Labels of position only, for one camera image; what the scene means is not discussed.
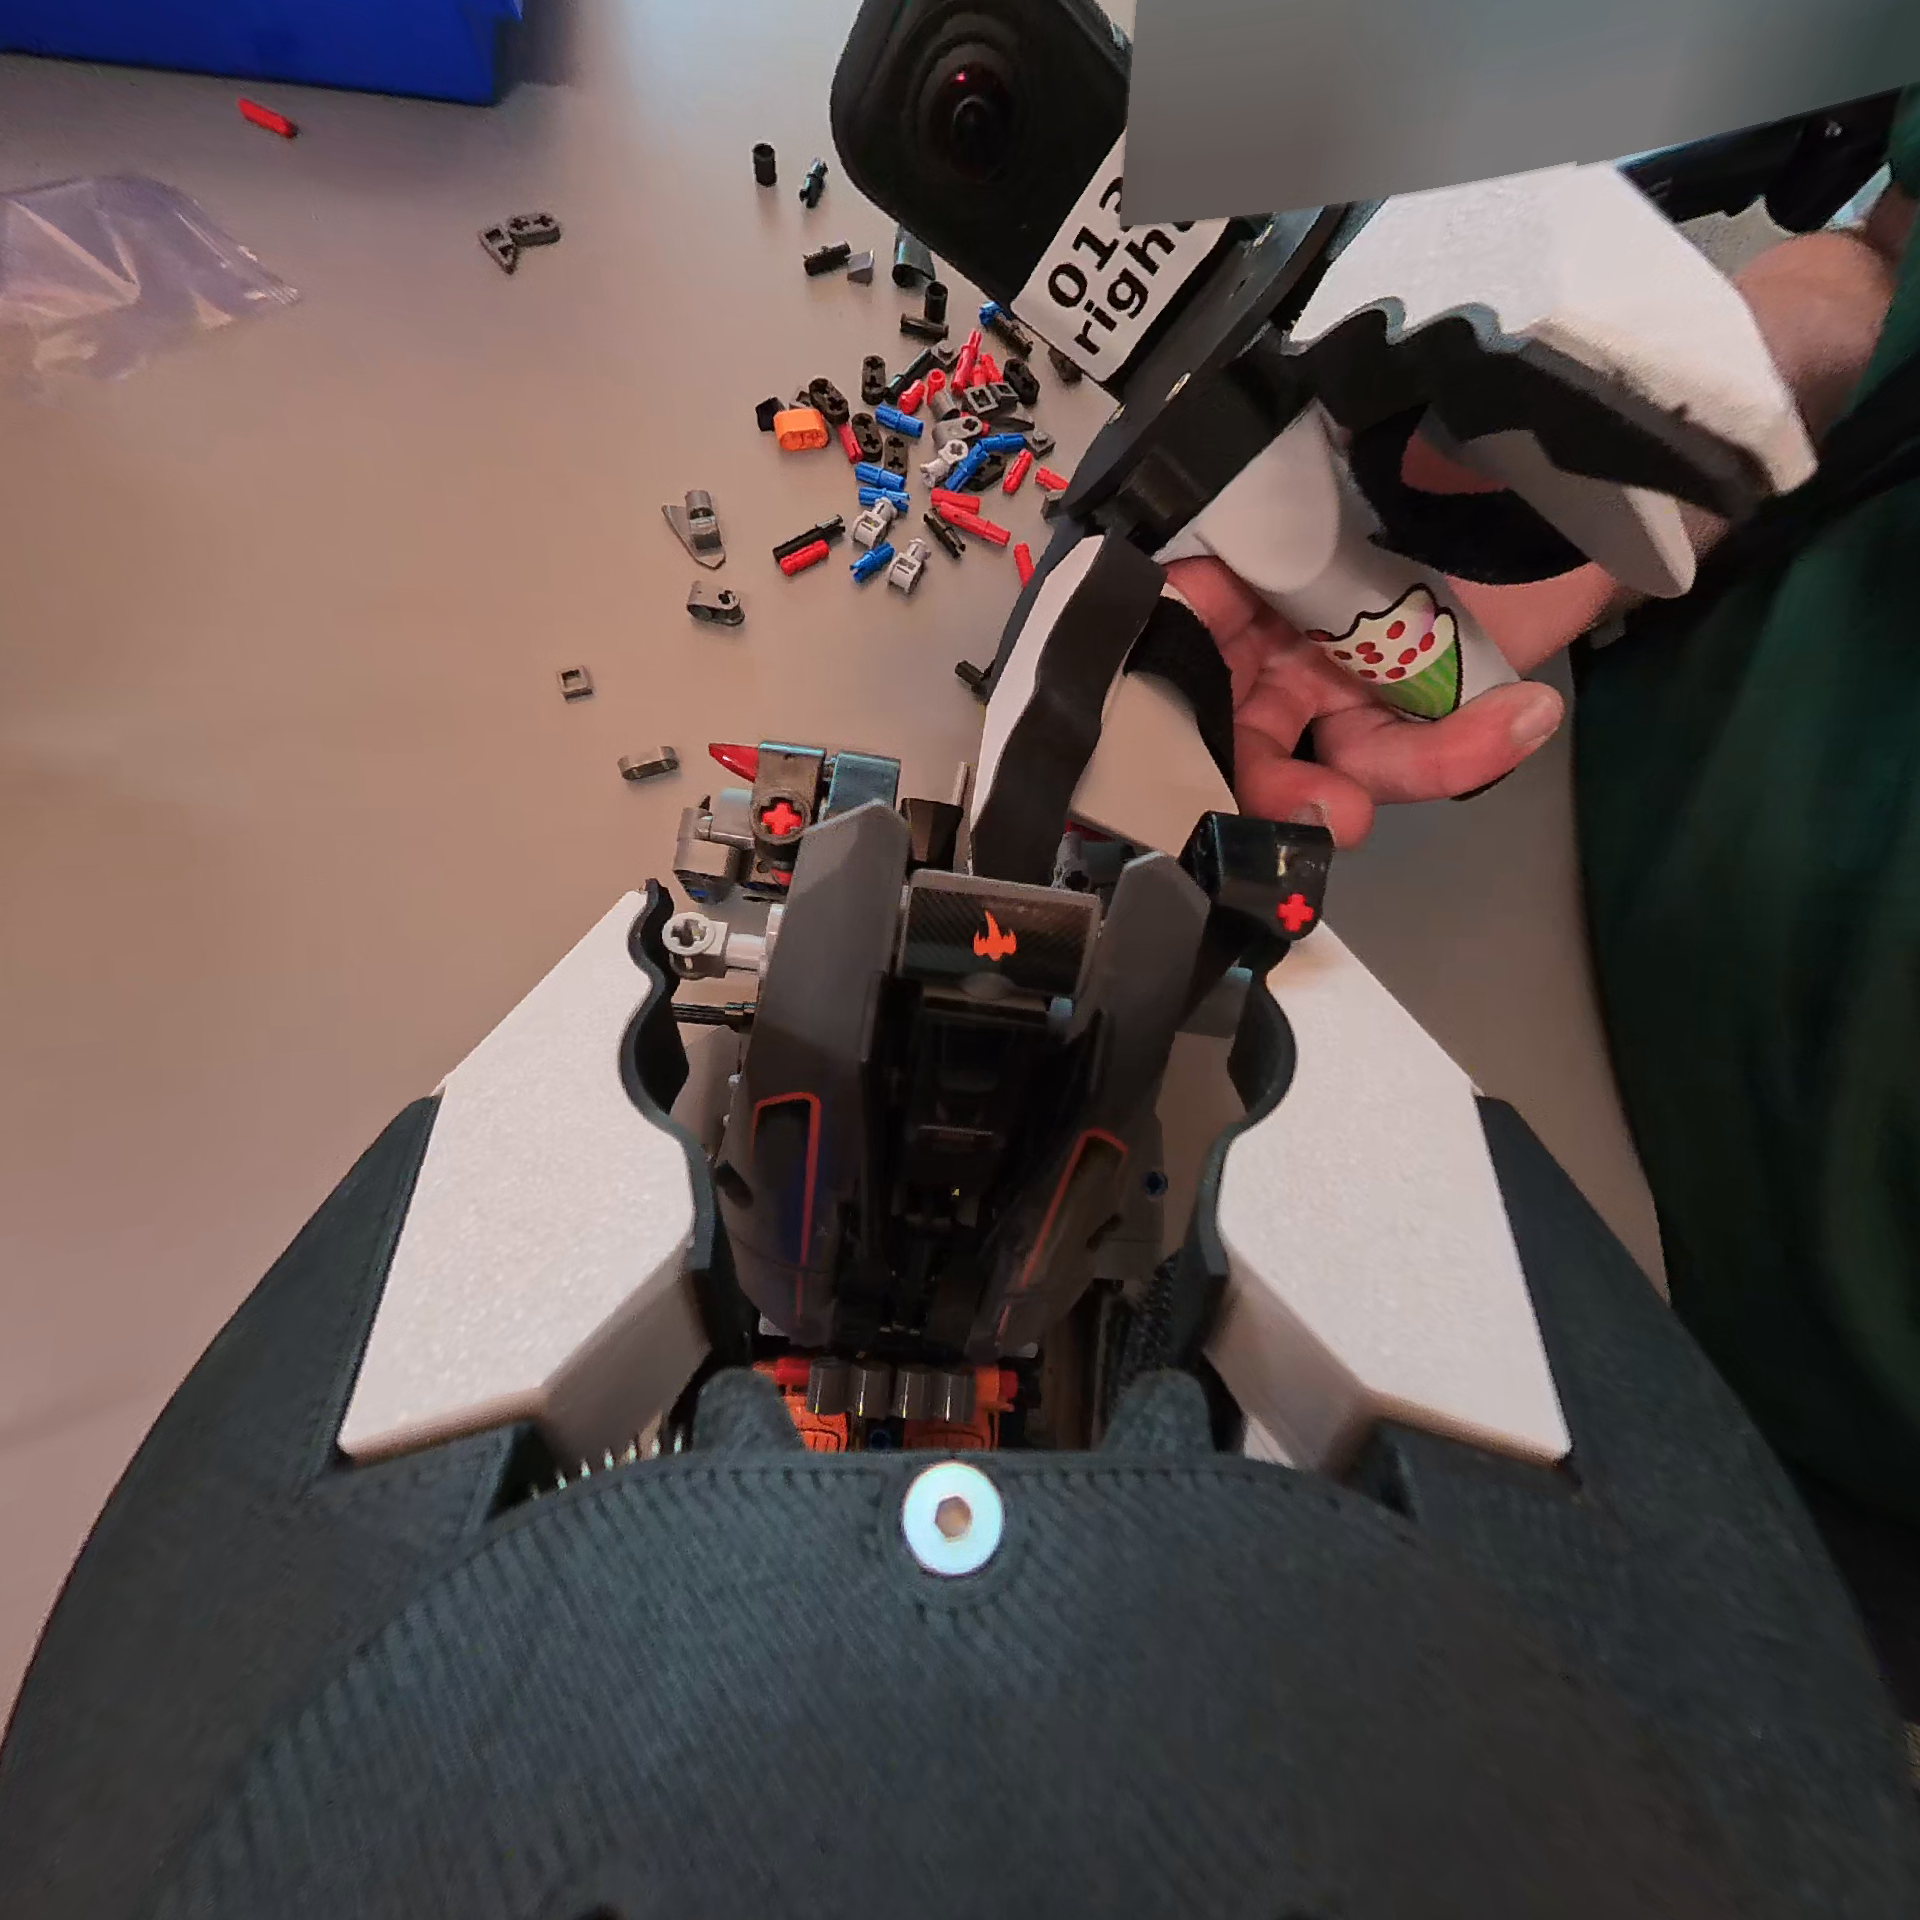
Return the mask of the person's right hand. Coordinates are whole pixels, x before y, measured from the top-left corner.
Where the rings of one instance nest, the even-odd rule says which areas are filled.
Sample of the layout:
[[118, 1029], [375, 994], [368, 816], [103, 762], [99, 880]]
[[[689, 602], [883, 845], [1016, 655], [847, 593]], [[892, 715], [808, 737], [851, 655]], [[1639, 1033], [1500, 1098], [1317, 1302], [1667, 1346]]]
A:
[[1519, 679], [1448, 718], [1417, 723], [1365, 688], [1219, 560], [1176, 560], [1168, 585], [1201, 617], [1231, 673], [1240, 811], [1324, 826], [1359, 845], [1383, 805], [1454, 800], [1496, 784], [1563, 726], [1565, 699]]

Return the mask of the clear plastic bag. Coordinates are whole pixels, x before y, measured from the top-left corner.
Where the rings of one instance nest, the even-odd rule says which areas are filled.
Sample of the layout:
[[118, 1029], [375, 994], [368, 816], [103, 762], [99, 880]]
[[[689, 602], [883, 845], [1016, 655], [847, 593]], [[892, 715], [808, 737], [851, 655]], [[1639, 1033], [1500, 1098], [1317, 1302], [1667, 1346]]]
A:
[[1, 197], [1, 379], [51, 392], [300, 301], [171, 186], [84, 177]]

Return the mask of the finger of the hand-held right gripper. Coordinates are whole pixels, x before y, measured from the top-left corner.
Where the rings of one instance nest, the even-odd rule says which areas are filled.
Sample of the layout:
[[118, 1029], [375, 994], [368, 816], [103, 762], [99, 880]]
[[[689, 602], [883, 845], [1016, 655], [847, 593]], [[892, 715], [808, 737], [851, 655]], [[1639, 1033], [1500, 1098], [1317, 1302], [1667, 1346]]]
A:
[[1752, 310], [1607, 163], [1390, 199], [1287, 336], [1348, 431], [1376, 543], [1478, 585], [1696, 576], [1815, 453]]
[[971, 805], [974, 873], [1047, 883], [1069, 816], [1136, 848], [1188, 839], [1188, 702], [1126, 659], [1172, 611], [1157, 562], [1086, 538], [1036, 579], [990, 699]]

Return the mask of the pile of small lego pieces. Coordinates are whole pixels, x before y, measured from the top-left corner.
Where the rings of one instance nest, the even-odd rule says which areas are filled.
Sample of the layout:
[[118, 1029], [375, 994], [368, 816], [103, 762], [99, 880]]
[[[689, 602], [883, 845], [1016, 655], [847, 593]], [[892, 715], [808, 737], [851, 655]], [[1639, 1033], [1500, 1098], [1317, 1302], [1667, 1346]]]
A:
[[851, 231], [841, 167], [823, 151], [757, 143], [752, 186], [798, 233], [807, 313], [836, 325], [831, 355], [807, 351], [796, 378], [752, 398], [764, 446], [791, 470], [838, 473], [845, 494], [775, 543], [780, 575], [844, 559], [852, 585], [910, 598], [934, 554], [951, 565], [979, 554], [1008, 559], [1024, 585], [1065, 502], [1048, 419], [1075, 382], [1065, 360], [1005, 305], [975, 301], [911, 231]]

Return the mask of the large lego vehicle model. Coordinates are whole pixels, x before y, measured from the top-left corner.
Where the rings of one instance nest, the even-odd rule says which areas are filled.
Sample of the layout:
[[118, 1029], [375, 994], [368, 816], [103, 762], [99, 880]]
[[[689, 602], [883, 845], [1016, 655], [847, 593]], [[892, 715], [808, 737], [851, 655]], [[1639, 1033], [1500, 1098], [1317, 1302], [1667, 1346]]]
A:
[[[685, 1006], [741, 1041], [705, 1161], [733, 1299], [718, 1353], [814, 1454], [1089, 1449], [1142, 1378], [1201, 1382], [1225, 1296], [1211, 1147], [1163, 1250], [1158, 1103], [1208, 898], [1180, 855], [1068, 833], [1047, 883], [958, 863], [960, 807], [878, 803], [799, 839], [785, 898], [663, 929]], [[1287, 1086], [1276, 1011], [1240, 1009], [1251, 1115]]]

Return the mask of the grey lego sub-assembly red parts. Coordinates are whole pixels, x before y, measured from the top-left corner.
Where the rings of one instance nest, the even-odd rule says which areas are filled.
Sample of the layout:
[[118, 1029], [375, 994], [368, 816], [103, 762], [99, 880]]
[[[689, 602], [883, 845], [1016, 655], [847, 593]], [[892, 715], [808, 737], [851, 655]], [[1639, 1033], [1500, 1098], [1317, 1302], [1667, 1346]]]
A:
[[791, 742], [710, 744], [726, 784], [685, 807], [673, 877], [694, 906], [731, 895], [780, 904], [791, 887], [799, 839], [830, 819], [878, 803], [896, 805], [900, 759]]

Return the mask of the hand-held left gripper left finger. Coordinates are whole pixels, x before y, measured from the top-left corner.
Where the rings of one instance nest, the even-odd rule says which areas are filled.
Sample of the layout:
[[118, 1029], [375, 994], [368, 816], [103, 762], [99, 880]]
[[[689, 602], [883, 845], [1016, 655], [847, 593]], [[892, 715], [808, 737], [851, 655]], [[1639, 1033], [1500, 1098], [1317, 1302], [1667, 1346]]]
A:
[[621, 1457], [708, 1351], [713, 1205], [673, 1107], [688, 1058], [659, 936], [619, 898], [444, 1082], [339, 1429], [359, 1461], [511, 1424], [572, 1470]]

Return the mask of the blue bin with plastic bags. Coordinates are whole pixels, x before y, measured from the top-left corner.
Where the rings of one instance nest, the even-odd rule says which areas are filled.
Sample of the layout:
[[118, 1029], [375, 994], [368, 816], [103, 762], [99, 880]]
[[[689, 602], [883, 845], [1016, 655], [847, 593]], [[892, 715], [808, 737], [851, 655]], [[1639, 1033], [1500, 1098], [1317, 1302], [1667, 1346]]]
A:
[[491, 106], [521, 2], [4, 2], [28, 58]]

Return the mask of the person's green shirt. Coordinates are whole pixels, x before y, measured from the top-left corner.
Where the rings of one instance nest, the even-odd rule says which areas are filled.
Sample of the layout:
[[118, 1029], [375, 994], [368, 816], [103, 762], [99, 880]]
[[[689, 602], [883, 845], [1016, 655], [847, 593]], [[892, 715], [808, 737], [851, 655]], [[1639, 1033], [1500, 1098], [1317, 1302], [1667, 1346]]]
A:
[[1671, 1306], [1915, 1722], [1917, 371], [1575, 650], [1593, 967]]

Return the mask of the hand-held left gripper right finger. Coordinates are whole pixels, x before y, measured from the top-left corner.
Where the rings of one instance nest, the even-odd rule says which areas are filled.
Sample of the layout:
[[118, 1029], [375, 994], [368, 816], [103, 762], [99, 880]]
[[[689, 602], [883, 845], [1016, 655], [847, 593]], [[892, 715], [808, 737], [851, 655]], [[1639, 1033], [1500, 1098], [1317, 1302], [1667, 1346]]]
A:
[[1329, 930], [1265, 984], [1295, 1042], [1227, 1151], [1206, 1353], [1255, 1457], [1344, 1472], [1380, 1423], [1550, 1467], [1571, 1447], [1473, 1082]]

